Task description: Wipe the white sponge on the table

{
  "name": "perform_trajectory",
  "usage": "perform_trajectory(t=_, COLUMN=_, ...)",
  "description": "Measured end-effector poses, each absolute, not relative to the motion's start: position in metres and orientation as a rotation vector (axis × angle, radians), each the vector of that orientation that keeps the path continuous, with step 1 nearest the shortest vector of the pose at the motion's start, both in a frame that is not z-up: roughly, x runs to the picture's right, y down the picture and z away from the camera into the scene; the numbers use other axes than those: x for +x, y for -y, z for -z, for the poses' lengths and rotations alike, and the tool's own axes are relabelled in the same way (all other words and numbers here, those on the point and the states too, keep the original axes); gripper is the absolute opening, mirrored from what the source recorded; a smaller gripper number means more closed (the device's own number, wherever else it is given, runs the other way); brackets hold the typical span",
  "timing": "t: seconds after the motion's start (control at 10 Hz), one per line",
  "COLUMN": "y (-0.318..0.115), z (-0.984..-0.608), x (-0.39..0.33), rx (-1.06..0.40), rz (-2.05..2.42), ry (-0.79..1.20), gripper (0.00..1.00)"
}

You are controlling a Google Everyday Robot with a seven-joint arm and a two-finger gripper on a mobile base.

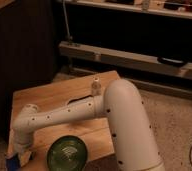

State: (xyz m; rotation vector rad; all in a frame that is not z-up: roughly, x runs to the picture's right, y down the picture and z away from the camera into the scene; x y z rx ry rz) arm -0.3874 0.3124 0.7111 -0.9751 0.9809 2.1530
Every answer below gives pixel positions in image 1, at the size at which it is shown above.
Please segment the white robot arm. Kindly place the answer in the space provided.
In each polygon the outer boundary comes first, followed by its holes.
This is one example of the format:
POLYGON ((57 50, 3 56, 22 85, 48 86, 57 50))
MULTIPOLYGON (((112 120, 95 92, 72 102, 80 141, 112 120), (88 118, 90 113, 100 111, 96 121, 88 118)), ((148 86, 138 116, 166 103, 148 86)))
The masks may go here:
POLYGON ((42 128, 94 118, 107 119, 121 171, 165 171, 163 159, 137 87, 124 79, 111 81, 99 95, 40 112, 25 105, 15 117, 13 150, 23 154, 42 128))

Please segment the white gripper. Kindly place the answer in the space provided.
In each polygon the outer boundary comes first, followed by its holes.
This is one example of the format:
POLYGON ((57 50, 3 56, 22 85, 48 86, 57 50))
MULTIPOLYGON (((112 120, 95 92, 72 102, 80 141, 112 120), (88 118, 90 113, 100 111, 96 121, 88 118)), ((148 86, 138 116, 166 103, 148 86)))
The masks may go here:
POLYGON ((20 160, 18 155, 23 155, 26 152, 28 152, 33 146, 33 141, 32 140, 27 142, 13 141, 12 146, 13 146, 13 152, 15 153, 15 155, 6 159, 6 168, 20 169, 21 165, 20 165, 20 160))

